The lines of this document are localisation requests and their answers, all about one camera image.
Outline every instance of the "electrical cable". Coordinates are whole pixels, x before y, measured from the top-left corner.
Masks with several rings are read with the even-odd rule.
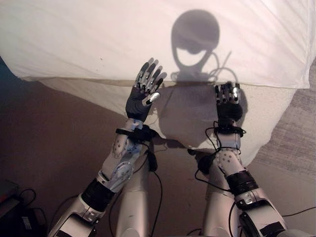
[[[33,193],[33,198],[32,198],[32,200],[29,201],[27,204],[23,205],[24,207],[27,207],[28,205],[30,205],[30,204],[36,199],[36,192],[34,191],[34,189],[25,189],[25,190],[23,190],[23,191],[20,193],[19,197],[22,198],[22,194],[23,194],[24,192],[26,192],[26,191],[31,191],[31,192]]]
[[[230,233],[231,237],[234,237],[233,233],[232,233],[232,228],[231,228],[231,217],[232,217],[232,212],[233,212],[233,208],[235,205],[236,205],[236,203],[234,202],[230,211],[229,211],[229,215],[228,215],[228,229],[229,229],[229,233]]]
[[[222,189],[221,187],[218,187],[218,186],[216,186],[215,184],[212,184],[212,183],[210,183],[210,182],[207,182],[206,180],[199,179],[199,178],[197,177],[198,172],[199,172],[199,169],[198,169],[198,170],[196,171],[196,173],[194,174],[194,177],[195,177],[196,180],[199,180],[199,181],[201,181],[201,182],[207,183],[207,184],[209,184],[209,185],[211,185],[211,186],[213,186],[213,187],[215,187],[215,188],[217,188],[217,189],[220,189],[220,190],[222,190],[222,191],[226,191],[226,192],[230,192],[230,193],[232,192],[232,191],[229,190],[229,189]]]
[[[207,131],[210,130],[210,129],[214,129],[214,127],[208,127],[204,132],[205,132],[207,138],[208,138],[208,139],[210,140],[210,142],[212,143],[212,145],[213,145],[213,147],[214,147],[214,150],[216,151],[217,148],[216,148],[214,142],[211,140],[211,138],[210,138],[209,135],[207,134]]]
[[[55,219],[55,217],[56,217],[56,215],[57,215],[59,209],[60,209],[66,202],[68,202],[69,200],[78,197],[78,195],[79,195],[79,194],[76,194],[76,195],[73,195],[73,196],[71,196],[71,197],[68,197],[68,198],[66,198],[65,200],[63,200],[63,201],[59,204],[59,206],[57,207],[56,211],[55,211],[54,214],[53,214],[53,217],[51,218],[51,221],[50,221],[50,224],[49,224],[49,230],[50,230],[50,231],[51,231],[51,228],[52,228],[54,219]]]
[[[202,230],[201,228],[194,229],[194,230],[188,232],[188,233],[186,234],[186,236],[189,236],[190,234],[192,234],[192,233],[195,232],[195,231],[201,231],[201,230]]]
[[[314,208],[316,208],[316,206],[307,208],[307,209],[305,209],[305,210],[302,210],[302,211],[299,211],[299,212],[296,212],[296,213],[293,213],[293,214],[283,215],[282,217],[295,216],[295,215],[301,214],[301,213],[303,213],[303,212],[305,212],[305,211],[312,210],[312,209],[314,209]]]
[[[156,172],[153,172],[153,173],[158,178],[158,181],[159,181],[159,185],[160,185],[160,201],[159,201],[158,210],[157,210],[157,213],[156,213],[156,217],[155,217],[155,221],[154,221],[154,225],[153,225],[153,229],[152,229],[150,237],[153,237],[153,235],[154,235],[157,219],[158,219],[160,208],[161,208],[162,196],[163,196],[163,189],[162,189],[161,179],[160,179],[160,177],[158,176],[158,174]]]
[[[119,196],[121,195],[122,193],[122,190],[119,192],[119,194],[116,196],[115,200],[113,201],[113,204],[110,208],[110,211],[109,211],[109,217],[108,217],[108,221],[109,221],[109,227],[110,227],[110,232],[111,232],[111,236],[114,237],[114,233],[113,233],[113,229],[112,229],[112,222],[111,222],[111,213],[112,213],[112,210],[113,210],[113,207],[115,206],[115,203],[117,202],[117,200],[119,199]]]

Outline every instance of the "black wire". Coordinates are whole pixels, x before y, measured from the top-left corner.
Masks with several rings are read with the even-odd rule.
[[[158,219],[160,208],[161,208],[162,195],[163,195],[161,179],[159,178],[159,176],[158,176],[158,174],[156,172],[153,172],[153,173],[158,178],[158,181],[159,181],[159,184],[160,184],[160,201],[159,201],[158,210],[157,210],[157,213],[156,213],[156,217],[155,217],[155,221],[154,221],[154,225],[153,225],[153,229],[152,229],[150,237],[153,237],[153,235],[154,235],[157,219]]]
[[[150,148],[149,148],[149,146],[148,146],[147,144],[145,144],[145,143],[143,143],[143,142],[140,142],[139,144],[142,144],[142,145],[146,146],[147,149],[150,151]]]
[[[54,214],[53,214],[53,217],[51,218],[50,225],[49,225],[49,230],[51,230],[51,228],[52,228],[54,219],[55,219],[55,217],[56,217],[56,215],[57,215],[59,209],[60,209],[66,202],[68,202],[69,200],[71,200],[71,199],[73,199],[73,198],[76,198],[76,197],[78,197],[78,194],[66,198],[65,200],[63,200],[63,201],[59,204],[59,206],[57,207],[56,211],[55,211]]]
[[[232,233],[232,228],[231,228],[231,217],[232,217],[232,212],[233,212],[233,208],[235,205],[236,205],[236,203],[234,202],[230,211],[229,211],[229,216],[228,216],[228,229],[229,229],[229,233],[231,234],[231,237],[234,237],[233,233]]]
[[[155,151],[154,154],[156,154],[156,153],[158,153],[158,152],[164,152],[164,151],[167,151],[167,150],[168,150],[168,147],[166,147],[166,144],[164,144],[163,147],[164,147],[165,149]]]
[[[205,134],[206,134],[207,138],[211,141],[211,143],[212,143],[212,145],[213,145],[213,147],[214,147],[214,150],[217,150],[217,148],[216,148],[214,142],[211,140],[211,138],[210,138],[209,135],[207,134],[207,131],[210,130],[210,129],[214,129],[214,127],[208,127],[208,128],[205,130]]]
[[[194,175],[194,177],[195,177],[196,180],[199,180],[199,181],[201,181],[201,182],[207,183],[207,184],[209,184],[209,185],[211,185],[211,186],[213,186],[213,187],[215,187],[215,188],[217,188],[217,189],[220,189],[220,190],[223,190],[223,191],[226,191],[226,192],[230,192],[230,193],[231,193],[231,190],[229,190],[229,189],[222,189],[222,188],[216,186],[215,184],[212,184],[212,183],[210,183],[210,182],[207,182],[206,180],[199,179],[199,178],[197,177],[198,172],[199,172],[199,170],[197,170],[196,173],[195,173],[195,175]]]
[[[30,205],[30,204],[36,199],[36,192],[34,191],[34,189],[25,189],[25,190],[23,190],[23,191],[20,193],[20,195],[19,195],[20,198],[22,198],[22,194],[23,194],[24,192],[26,192],[26,191],[31,191],[31,192],[33,193],[33,198],[32,198],[31,201],[29,201],[27,204],[25,204],[24,207]]]
[[[189,236],[190,234],[192,234],[192,233],[195,232],[195,231],[201,231],[201,230],[202,230],[201,228],[192,230],[192,231],[190,231],[189,233],[187,233],[186,236]]]
[[[296,213],[293,213],[293,214],[283,215],[282,217],[295,216],[295,215],[297,215],[297,214],[301,214],[302,212],[309,211],[309,210],[312,210],[312,209],[314,209],[314,208],[316,208],[316,206],[307,208],[307,209],[305,209],[305,210],[303,210],[303,211],[299,211],[299,212],[296,212]]]
[[[113,207],[115,206],[115,203],[117,202],[117,200],[119,199],[119,196],[121,195],[122,191],[119,192],[119,194],[117,195],[117,197],[115,198],[111,208],[110,208],[110,211],[109,211],[109,227],[110,227],[110,232],[111,232],[111,236],[114,237],[114,234],[113,234],[113,229],[112,229],[112,222],[111,222],[111,213],[112,213],[112,210],[113,210]]]

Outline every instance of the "silver finger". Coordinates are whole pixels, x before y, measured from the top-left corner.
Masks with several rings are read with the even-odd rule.
[[[152,91],[153,86],[155,84],[155,80],[158,78],[161,70],[162,70],[162,66],[159,66],[157,68],[157,70],[155,71],[154,75],[151,78],[149,78],[148,83],[146,85],[146,92],[147,93],[150,93]]]
[[[142,77],[143,77],[145,71],[147,70],[147,68],[149,67],[149,65],[152,64],[153,60],[154,60],[153,58],[150,58],[148,60],[148,62],[146,62],[142,66],[142,68],[140,69],[139,73],[136,76],[134,87],[140,87],[140,84],[141,84],[141,81],[142,81]]]
[[[145,99],[142,100],[143,106],[150,106],[154,101],[160,98],[159,92],[154,92],[151,95],[148,95]]]
[[[151,77],[153,70],[155,69],[156,65],[158,64],[158,60],[155,60],[145,71],[142,82],[141,82],[141,88],[145,89],[146,85],[148,83],[148,79]]]

